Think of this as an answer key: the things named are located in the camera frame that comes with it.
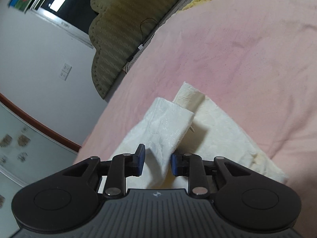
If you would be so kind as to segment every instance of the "window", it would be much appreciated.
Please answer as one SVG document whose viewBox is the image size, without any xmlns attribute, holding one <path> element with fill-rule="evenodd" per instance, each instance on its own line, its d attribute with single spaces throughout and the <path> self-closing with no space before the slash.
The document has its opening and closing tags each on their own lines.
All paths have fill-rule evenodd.
<svg viewBox="0 0 317 238">
<path fill-rule="evenodd" d="M 91 46 L 88 29 L 98 14 L 90 0 L 35 0 L 31 10 Z"/>
</svg>

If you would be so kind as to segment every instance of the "ribbed black surface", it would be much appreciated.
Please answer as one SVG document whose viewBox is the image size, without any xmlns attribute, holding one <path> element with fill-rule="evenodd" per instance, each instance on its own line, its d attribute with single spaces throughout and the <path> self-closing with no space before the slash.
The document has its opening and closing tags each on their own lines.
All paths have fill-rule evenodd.
<svg viewBox="0 0 317 238">
<path fill-rule="evenodd" d="M 14 238 L 250 238 L 300 237 L 293 230 L 253 234 L 222 220 L 207 200 L 190 198 L 185 190 L 130 190 L 120 200 L 109 200 L 86 225 L 63 234 L 36 234 L 21 230 Z"/>
</svg>

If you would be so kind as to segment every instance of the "white towel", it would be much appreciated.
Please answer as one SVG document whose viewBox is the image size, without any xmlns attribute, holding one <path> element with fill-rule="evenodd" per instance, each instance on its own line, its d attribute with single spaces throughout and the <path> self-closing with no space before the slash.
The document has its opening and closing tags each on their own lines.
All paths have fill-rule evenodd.
<svg viewBox="0 0 317 238">
<path fill-rule="evenodd" d="M 112 157 L 134 153 L 139 143 L 146 147 L 143 172 L 140 177 L 128 177 L 127 188 L 187 188 L 186 178 L 172 177 L 168 171 L 176 148 L 203 160 L 224 156 L 273 180 L 284 183 L 287 179 L 221 108 L 188 83 L 182 85 L 173 103 L 156 98 Z"/>
</svg>

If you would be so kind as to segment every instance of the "wooden trim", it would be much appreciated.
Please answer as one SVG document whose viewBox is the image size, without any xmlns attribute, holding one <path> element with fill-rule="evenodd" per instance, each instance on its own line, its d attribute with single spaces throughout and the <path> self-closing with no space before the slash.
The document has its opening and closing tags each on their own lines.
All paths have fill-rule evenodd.
<svg viewBox="0 0 317 238">
<path fill-rule="evenodd" d="M 56 140 L 58 143 L 72 149 L 75 152 L 78 152 L 81 148 L 80 145 L 66 139 L 62 135 L 59 135 L 57 132 L 54 132 L 50 128 L 46 127 L 45 125 L 41 124 L 39 121 L 35 120 L 27 113 L 22 111 L 19 107 L 13 104 L 9 99 L 7 99 L 4 95 L 0 93 L 0 102 L 4 104 L 9 110 L 15 113 L 18 117 L 22 120 L 26 121 L 29 125 L 33 126 L 35 129 L 39 130 L 43 134 L 49 136 L 51 139 Z"/>
</svg>

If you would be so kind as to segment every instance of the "bed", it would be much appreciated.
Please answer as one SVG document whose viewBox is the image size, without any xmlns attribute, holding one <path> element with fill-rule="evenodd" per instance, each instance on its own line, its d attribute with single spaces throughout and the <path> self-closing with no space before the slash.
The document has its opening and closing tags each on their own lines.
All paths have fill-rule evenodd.
<svg viewBox="0 0 317 238">
<path fill-rule="evenodd" d="M 186 81 L 219 105 L 289 175 L 295 229 L 317 236 L 317 0 L 200 0 L 155 33 L 77 160 L 107 160 L 156 97 Z"/>
</svg>

